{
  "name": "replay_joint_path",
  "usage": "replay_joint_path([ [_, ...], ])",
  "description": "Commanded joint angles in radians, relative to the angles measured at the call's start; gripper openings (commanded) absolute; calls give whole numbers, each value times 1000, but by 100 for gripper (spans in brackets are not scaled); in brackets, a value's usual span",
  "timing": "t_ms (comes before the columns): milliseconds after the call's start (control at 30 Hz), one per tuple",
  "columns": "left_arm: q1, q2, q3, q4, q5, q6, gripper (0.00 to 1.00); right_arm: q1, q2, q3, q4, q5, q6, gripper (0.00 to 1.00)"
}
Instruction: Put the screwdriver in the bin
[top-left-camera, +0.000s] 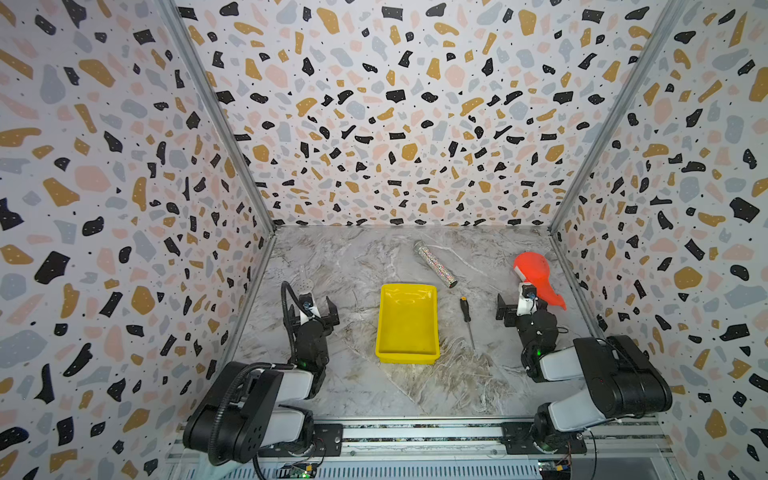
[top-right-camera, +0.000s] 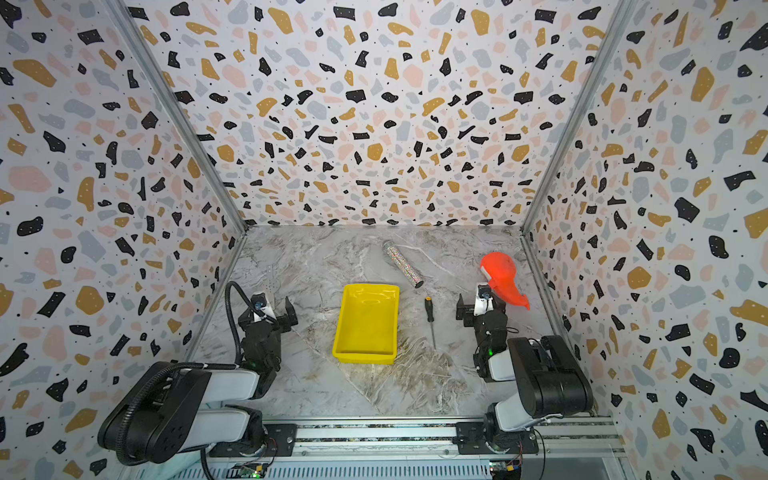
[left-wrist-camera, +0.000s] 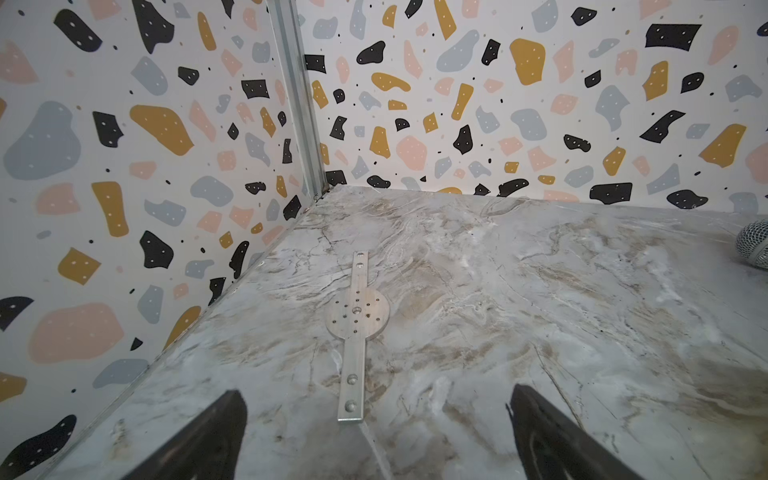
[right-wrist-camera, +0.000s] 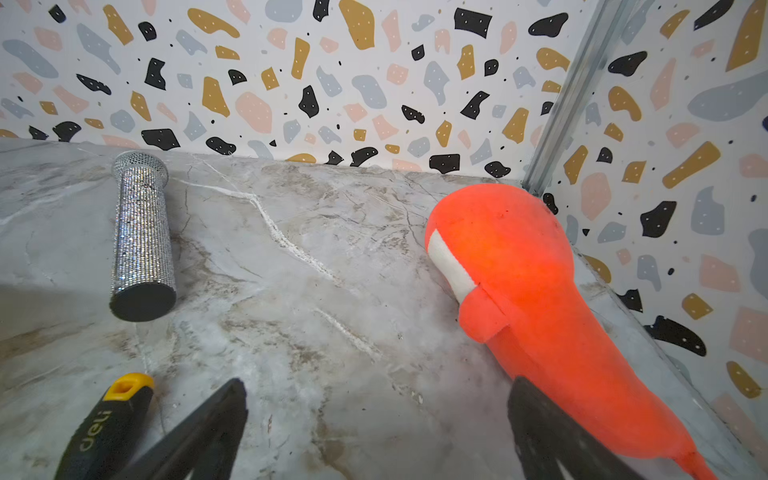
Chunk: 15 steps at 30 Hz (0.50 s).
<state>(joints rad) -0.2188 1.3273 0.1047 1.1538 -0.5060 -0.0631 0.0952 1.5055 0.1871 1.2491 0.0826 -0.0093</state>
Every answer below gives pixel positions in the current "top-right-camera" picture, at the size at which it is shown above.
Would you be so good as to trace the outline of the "black yellow screwdriver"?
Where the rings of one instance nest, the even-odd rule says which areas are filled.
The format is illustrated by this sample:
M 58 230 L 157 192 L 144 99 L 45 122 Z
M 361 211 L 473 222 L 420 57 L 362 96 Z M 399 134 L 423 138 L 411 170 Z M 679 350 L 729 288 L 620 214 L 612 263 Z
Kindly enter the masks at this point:
M 435 337 L 435 328 L 434 328 L 434 322 L 435 322 L 434 306 L 433 306 L 433 300 L 432 300 L 431 297 L 427 296 L 425 298 L 424 306 L 425 306 L 425 311 L 426 311 L 426 315 L 427 315 L 427 322 L 428 322 L 428 324 L 430 326 L 430 334 L 431 334 L 432 345 L 433 345 L 434 348 L 437 348 L 437 346 L 436 346 L 436 337 Z

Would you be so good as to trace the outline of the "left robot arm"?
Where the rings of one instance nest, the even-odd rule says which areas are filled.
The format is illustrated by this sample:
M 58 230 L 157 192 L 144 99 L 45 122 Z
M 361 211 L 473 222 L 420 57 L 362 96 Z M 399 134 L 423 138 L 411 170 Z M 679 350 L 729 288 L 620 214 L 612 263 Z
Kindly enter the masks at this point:
M 239 341 L 235 362 L 156 362 L 104 420 L 99 446 L 126 466 L 217 444 L 241 456 L 275 448 L 262 413 L 244 403 L 268 393 L 282 367 L 282 336 L 297 324 L 291 302 L 277 314 L 265 294 L 252 295 L 230 323 Z

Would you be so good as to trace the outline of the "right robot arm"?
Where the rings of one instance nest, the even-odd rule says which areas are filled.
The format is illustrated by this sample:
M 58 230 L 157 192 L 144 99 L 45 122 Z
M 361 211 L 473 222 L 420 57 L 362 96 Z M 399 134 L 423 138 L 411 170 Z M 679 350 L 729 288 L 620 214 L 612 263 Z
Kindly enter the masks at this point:
M 477 286 L 471 304 L 457 302 L 456 319 L 473 329 L 477 341 L 472 359 L 478 376 L 516 388 L 491 404 L 482 421 L 456 425 L 461 455 L 536 453 L 534 427 L 586 413 L 594 404 L 589 381 L 566 341 L 559 335 L 516 336 L 506 306 L 487 284 Z

